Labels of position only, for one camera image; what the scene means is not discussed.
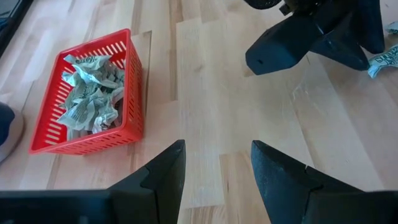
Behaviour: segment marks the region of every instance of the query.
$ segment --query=wooden table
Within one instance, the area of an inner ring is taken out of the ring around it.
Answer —
[[[381,7],[384,24],[398,20],[397,1]],[[269,222],[253,139],[363,190],[397,189],[398,70],[372,80],[308,54],[292,69],[252,75],[246,49],[283,18],[242,0],[34,1],[0,60],[0,100],[25,117],[0,189],[109,187],[177,139],[187,144],[180,223]],[[144,66],[144,140],[90,156],[28,155],[55,56],[123,28]]]

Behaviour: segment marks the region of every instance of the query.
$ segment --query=red plastic basket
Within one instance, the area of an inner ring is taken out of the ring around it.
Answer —
[[[62,80],[62,72],[75,69],[64,61],[67,55],[78,58],[90,55],[112,55],[110,61],[125,69],[123,121],[120,127],[67,141],[67,127],[56,120],[65,112],[58,107],[72,90]],[[55,59],[47,90],[32,137],[29,153],[52,152],[83,155],[142,139],[142,65],[130,39],[130,30],[123,29],[91,42],[60,52]]]

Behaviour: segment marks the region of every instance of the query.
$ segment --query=crumpled paper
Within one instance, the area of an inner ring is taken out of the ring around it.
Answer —
[[[389,34],[398,34],[398,21],[387,25],[386,26],[386,31]]]
[[[116,126],[113,122],[122,115],[114,106],[124,96],[124,70],[113,65],[110,58],[64,58],[76,70],[73,74],[62,73],[62,79],[74,87],[60,105],[66,112],[57,120],[68,127],[68,140]]]
[[[387,52],[369,59],[369,64],[368,74],[371,78],[375,78],[382,68],[390,66],[398,68],[398,44],[391,47]]]

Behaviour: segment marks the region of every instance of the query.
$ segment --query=basket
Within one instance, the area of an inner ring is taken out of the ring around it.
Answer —
[[[58,124],[57,119],[65,112],[58,105],[65,101],[72,90],[72,87],[62,80],[62,72],[75,71],[72,65],[63,59],[69,54],[77,58],[112,55],[110,61],[125,69],[123,120],[119,127],[67,141],[67,127]],[[142,139],[143,125],[142,65],[131,42],[130,30],[123,29],[58,54],[37,118],[29,153],[84,155],[98,152]]]

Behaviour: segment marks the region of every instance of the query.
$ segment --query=black plastic part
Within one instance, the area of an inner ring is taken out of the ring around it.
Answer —
[[[397,192],[311,195],[304,224],[398,223]]]
[[[367,70],[368,58],[350,31],[350,22],[351,14],[348,14],[333,31],[317,41],[311,51],[355,70]]]
[[[379,0],[285,2],[281,12],[293,16],[267,30],[246,52],[256,75],[293,67],[309,50],[362,71],[369,63],[361,47],[374,54],[384,51]]]
[[[21,24],[33,0],[0,0],[0,57]]]
[[[363,192],[261,141],[251,160],[273,224],[398,223],[398,192]]]
[[[261,141],[253,141],[251,161],[257,186],[273,224],[300,223],[314,190],[360,192]]]
[[[177,223],[184,181],[178,140],[106,190],[0,192],[0,223]]]
[[[269,9],[281,2],[281,0],[244,0],[255,9]]]
[[[246,52],[246,63],[256,75],[291,68],[319,36],[321,34],[311,18],[290,16],[260,36]]]
[[[351,30],[358,43],[372,54],[383,53],[385,49],[381,21],[380,0],[358,0],[354,10]]]

